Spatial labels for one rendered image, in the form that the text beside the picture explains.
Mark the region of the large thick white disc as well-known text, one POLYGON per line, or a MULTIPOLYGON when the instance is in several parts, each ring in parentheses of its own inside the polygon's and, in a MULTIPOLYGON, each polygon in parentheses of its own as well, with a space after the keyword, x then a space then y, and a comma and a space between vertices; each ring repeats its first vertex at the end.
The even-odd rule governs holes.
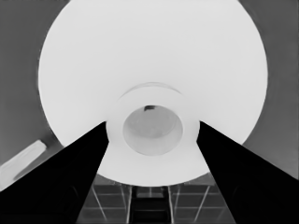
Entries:
POLYGON ((64 147, 105 124, 99 174, 158 187, 208 172, 197 145, 203 124, 244 143, 262 113, 267 78, 263 41, 238 0, 70 0, 46 35, 38 90, 64 147), (140 154, 124 140, 124 122, 145 105, 181 120, 167 153, 140 154))

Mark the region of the small white T-shaped piece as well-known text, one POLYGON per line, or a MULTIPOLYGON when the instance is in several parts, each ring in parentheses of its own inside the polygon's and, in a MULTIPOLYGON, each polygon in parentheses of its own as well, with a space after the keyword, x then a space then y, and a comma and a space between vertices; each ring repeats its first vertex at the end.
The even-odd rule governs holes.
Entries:
POLYGON ((0 191, 14 182, 14 178, 46 151, 46 145, 40 140, 20 151, 0 165, 0 191))

